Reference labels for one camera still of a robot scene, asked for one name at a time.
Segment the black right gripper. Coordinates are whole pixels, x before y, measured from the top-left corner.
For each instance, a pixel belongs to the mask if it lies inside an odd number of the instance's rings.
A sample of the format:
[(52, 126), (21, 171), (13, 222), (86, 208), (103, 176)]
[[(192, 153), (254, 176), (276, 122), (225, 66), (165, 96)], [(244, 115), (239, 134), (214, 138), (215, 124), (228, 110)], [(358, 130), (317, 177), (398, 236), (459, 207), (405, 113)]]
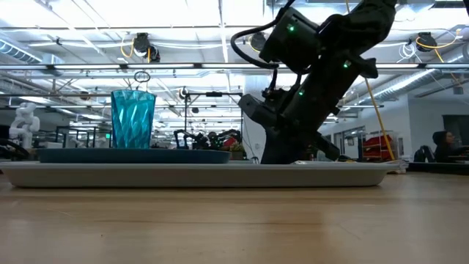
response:
[(318, 132), (330, 110), (305, 89), (283, 91), (277, 98), (265, 101), (246, 94), (238, 106), (265, 129), (262, 164), (294, 163), (302, 160), (312, 147), (323, 151), (332, 161), (339, 159), (338, 147)]

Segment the dark blue round plate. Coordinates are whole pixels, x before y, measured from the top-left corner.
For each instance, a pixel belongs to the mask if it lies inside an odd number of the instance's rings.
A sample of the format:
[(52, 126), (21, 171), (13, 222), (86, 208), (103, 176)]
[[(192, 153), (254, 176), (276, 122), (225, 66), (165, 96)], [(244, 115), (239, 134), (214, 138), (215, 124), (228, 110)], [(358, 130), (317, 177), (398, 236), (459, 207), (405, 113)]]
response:
[(220, 150), (62, 148), (37, 150), (48, 164), (226, 164), (231, 153)]

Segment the teal faceted plastic cup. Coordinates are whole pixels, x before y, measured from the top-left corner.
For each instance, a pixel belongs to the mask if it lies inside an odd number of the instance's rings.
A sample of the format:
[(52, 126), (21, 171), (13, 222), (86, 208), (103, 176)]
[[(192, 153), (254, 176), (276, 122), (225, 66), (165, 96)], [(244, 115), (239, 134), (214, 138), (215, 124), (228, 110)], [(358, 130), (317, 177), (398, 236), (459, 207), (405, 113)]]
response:
[(113, 148), (149, 148), (155, 101), (155, 95), (139, 90), (122, 89), (111, 93)]

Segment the grey plastic tray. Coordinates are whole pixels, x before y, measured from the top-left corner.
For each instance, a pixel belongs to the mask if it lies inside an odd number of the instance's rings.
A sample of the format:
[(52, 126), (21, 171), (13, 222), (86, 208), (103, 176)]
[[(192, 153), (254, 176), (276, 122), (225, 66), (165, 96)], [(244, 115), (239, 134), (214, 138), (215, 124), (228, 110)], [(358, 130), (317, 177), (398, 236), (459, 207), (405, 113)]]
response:
[(398, 164), (46, 164), (0, 163), (19, 188), (307, 188), (380, 184)]

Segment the black background robot arms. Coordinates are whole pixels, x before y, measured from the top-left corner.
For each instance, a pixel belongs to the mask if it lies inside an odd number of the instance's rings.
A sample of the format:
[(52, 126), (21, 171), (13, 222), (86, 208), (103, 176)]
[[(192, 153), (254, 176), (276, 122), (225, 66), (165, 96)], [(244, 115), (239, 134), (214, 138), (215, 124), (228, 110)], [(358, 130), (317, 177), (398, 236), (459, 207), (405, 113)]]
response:
[(223, 150), (229, 151), (233, 144), (241, 144), (241, 132), (235, 129), (216, 133), (209, 132), (192, 134), (183, 129), (174, 131), (177, 149), (192, 150)]

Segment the red storage bins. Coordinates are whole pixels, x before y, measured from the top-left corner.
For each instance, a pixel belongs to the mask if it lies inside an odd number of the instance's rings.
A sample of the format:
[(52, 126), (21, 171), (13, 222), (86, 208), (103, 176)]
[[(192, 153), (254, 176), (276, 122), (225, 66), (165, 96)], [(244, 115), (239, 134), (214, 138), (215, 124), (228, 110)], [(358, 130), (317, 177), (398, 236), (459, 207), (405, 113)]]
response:
[(388, 146), (391, 146), (392, 138), (389, 135), (374, 136), (367, 139), (363, 144), (363, 158), (373, 161), (390, 161), (391, 152)]

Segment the person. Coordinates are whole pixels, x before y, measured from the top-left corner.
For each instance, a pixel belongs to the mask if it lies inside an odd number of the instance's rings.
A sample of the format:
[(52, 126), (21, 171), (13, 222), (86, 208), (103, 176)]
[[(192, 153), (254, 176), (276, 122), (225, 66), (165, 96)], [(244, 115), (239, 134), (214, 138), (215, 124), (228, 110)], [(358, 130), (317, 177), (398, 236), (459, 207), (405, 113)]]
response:
[(437, 131), (432, 135), (432, 140), (436, 144), (435, 160), (438, 163), (451, 163), (452, 156), (458, 156), (465, 152), (464, 147), (454, 147), (454, 136), (449, 131)]

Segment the white robot figure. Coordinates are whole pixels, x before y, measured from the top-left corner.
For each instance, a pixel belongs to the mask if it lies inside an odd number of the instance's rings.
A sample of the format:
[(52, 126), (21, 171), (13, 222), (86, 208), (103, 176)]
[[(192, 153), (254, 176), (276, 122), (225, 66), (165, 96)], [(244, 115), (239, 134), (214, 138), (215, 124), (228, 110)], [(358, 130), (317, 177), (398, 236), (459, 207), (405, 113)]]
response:
[(33, 133), (40, 129), (40, 118), (34, 115), (36, 108), (35, 103), (21, 103), (15, 110), (15, 119), (9, 128), (9, 137), (19, 139), (24, 149), (32, 147)]

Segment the black background rig frame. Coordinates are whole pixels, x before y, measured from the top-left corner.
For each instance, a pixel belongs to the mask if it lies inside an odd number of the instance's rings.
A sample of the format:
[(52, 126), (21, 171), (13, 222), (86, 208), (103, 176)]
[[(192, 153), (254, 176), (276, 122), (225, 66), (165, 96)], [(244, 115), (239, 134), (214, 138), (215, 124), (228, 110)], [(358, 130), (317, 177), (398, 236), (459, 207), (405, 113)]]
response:
[[(188, 103), (188, 98), (190, 96), (195, 96), (195, 98), (191, 99), (191, 103)], [(195, 103), (195, 101), (200, 97), (200, 96), (205, 96), (208, 98), (219, 98), (223, 96), (228, 96), (229, 98), (233, 99), (232, 96), (239, 96), (240, 98), (243, 96), (243, 93), (241, 92), (186, 92), (185, 97), (184, 97), (184, 132), (187, 132), (187, 127), (188, 127), (188, 108), (192, 103)], [(216, 108), (217, 106), (215, 104), (209, 105), (209, 106), (197, 106), (197, 107), (209, 107), (209, 108)], [(240, 141), (239, 143), (242, 142), (243, 139), (243, 113), (241, 111), (240, 114)]]

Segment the black metal table frame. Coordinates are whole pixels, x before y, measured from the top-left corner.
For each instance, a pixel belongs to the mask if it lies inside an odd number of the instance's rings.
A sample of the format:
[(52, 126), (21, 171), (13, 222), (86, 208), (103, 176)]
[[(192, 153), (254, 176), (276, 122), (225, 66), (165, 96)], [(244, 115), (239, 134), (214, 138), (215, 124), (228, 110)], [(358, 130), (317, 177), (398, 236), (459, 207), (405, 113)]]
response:
[(411, 162), (408, 164), (407, 171), (469, 176), (469, 164)]

